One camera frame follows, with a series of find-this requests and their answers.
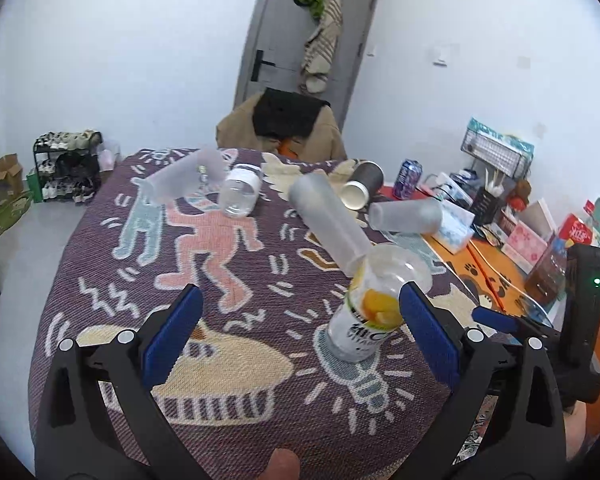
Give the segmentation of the person's right hand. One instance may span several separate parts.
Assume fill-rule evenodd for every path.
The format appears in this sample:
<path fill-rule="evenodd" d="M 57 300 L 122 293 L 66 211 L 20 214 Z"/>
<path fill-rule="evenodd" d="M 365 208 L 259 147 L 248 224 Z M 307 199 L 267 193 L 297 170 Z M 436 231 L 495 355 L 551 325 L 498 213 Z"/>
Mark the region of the person's right hand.
<path fill-rule="evenodd" d="M 566 436 L 566 457 L 567 460 L 573 460 L 580 449 L 586 435 L 586 404 L 577 401 L 570 412 L 563 412 L 565 436 Z"/>

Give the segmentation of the person's left hand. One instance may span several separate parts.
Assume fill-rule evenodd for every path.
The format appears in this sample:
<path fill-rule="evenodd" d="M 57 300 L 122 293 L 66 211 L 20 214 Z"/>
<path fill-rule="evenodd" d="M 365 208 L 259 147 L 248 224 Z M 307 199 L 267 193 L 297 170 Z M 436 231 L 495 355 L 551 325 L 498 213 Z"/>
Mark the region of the person's left hand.
<path fill-rule="evenodd" d="M 261 479 L 298 480 L 300 478 L 300 460 L 288 448 L 276 448 Z"/>

